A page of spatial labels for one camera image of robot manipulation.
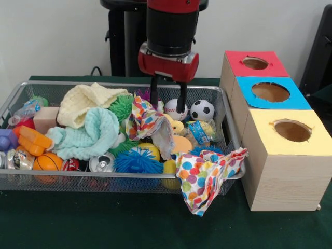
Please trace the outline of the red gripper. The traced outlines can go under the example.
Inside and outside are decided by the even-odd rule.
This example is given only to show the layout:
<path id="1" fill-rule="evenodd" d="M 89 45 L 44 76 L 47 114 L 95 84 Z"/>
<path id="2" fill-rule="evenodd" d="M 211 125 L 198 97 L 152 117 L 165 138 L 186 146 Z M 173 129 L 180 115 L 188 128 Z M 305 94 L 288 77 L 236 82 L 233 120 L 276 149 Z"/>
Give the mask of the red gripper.
<path id="1" fill-rule="evenodd" d="M 199 65 L 199 54 L 190 52 L 184 57 L 162 57 L 152 53 L 147 43 L 142 43 L 138 52 L 139 69 L 149 75 L 153 75 L 150 83 L 150 103 L 153 108 L 158 108 L 157 85 L 159 75 L 172 78 L 180 82 L 180 96 L 177 99 L 176 111 L 183 113 L 186 106 L 187 84 L 193 80 Z"/>

